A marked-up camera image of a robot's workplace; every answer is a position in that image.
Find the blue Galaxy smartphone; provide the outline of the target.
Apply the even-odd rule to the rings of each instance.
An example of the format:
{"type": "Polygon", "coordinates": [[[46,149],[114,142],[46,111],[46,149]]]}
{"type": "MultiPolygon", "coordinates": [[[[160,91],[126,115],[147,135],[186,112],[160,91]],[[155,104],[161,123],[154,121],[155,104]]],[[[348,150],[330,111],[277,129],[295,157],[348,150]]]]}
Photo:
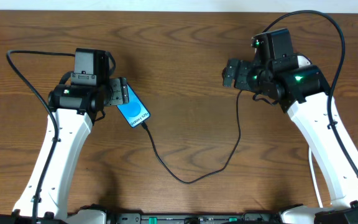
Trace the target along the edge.
{"type": "Polygon", "coordinates": [[[130,127],[135,128],[151,117],[150,111],[144,106],[130,85],[127,85],[129,102],[118,105],[117,108],[130,127]]]}

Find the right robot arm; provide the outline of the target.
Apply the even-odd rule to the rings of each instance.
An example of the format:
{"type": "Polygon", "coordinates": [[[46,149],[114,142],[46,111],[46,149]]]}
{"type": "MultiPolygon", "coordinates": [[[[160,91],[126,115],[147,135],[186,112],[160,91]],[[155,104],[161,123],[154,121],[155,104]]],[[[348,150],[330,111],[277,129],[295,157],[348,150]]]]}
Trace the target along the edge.
{"type": "Polygon", "coordinates": [[[294,205],[278,213],[282,223],[358,223],[358,150],[347,133],[322,71],[293,50],[288,29],[252,38],[253,61],[232,58],[223,85],[280,105],[296,124],[323,173],[330,207],[294,205]]]}

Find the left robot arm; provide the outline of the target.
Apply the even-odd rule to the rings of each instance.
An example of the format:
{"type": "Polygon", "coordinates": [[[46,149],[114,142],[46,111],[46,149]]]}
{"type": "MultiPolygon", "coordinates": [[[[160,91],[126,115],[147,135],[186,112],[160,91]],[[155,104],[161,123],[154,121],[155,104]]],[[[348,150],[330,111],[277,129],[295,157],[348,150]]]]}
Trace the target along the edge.
{"type": "Polygon", "coordinates": [[[127,80],[113,78],[116,62],[108,51],[77,48],[75,67],[43,99],[14,65],[18,77],[40,100],[48,113],[47,131],[29,182],[12,213],[0,214],[0,223],[109,223],[108,211],[98,205],[68,214],[68,195],[81,149],[98,113],[105,107],[129,102],[127,80]]]}

